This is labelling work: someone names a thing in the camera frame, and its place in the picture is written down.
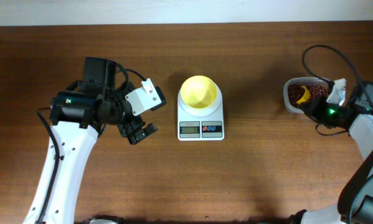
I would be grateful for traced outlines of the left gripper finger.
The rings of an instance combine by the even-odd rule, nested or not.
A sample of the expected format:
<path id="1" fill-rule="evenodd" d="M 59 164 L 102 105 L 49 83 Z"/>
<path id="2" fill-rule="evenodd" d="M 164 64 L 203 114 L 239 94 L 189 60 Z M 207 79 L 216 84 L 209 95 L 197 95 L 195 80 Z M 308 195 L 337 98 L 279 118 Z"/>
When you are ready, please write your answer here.
<path id="1" fill-rule="evenodd" d="M 146 132 L 145 129 L 140 129 L 138 131 L 135 131 L 134 133 L 127 135 L 127 139 L 129 140 L 131 145 L 135 145 L 148 136 L 149 134 Z"/>
<path id="2" fill-rule="evenodd" d="M 144 128 L 144 132 L 145 134 L 153 134 L 155 133 L 156 131 L 158 130 L 157 126 L 153 123 L 150 123 L 148 124 L 145 128 Z"/>

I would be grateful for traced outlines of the yellow measuring scoop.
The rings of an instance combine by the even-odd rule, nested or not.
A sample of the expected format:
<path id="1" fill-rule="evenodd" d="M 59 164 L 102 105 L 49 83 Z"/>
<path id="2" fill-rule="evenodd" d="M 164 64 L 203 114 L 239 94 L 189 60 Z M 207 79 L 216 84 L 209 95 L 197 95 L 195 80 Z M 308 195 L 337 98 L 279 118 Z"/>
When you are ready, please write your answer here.
<path id="1" fill-rule="evenodd" d="M 302 97 L 296 101 L 296 104 L 300 105 L 304 102 L 307 102 L 310 97 L 311 97 L 311 93 L 309 92 L 308 88 L 306 86 L 301 86 L 301 88 L 304 90 L 304 93 L 302 95 Z"/>

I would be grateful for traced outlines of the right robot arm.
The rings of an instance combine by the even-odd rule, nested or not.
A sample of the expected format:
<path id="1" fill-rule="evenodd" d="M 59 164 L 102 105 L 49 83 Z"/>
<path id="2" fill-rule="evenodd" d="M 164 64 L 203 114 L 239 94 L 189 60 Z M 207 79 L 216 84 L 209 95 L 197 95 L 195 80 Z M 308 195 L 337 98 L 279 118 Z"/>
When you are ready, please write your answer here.
<path id="1" fill-rule="evenodd" d="M 355 140 L 363 162 L 343 188 L 336 204 L 321 210 L 301 210 L 287 222 L 373 223 L 373 83 L 356 86 L 346 106 L 319 98 L 302 103 L 300 107 L 318 125 L 343 128 Z"/>

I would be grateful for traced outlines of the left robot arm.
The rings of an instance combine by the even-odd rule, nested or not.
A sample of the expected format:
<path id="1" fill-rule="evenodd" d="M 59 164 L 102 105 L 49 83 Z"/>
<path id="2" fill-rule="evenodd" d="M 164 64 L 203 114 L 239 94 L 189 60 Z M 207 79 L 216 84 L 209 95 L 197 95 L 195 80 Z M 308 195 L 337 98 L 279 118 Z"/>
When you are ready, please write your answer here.
<path id="1" fill-rule="evenodd" d="M 42 121 L 49 135 L 47 157 L 24 223 L 73 223 L 89 155 L 109 125 L 135 145 L 157 131 L 141 115 L 166 104 L 149 78 L 130 82 L 131 69 L 105 58 L 87 57 L 83 75 L 57 94 Z"/>

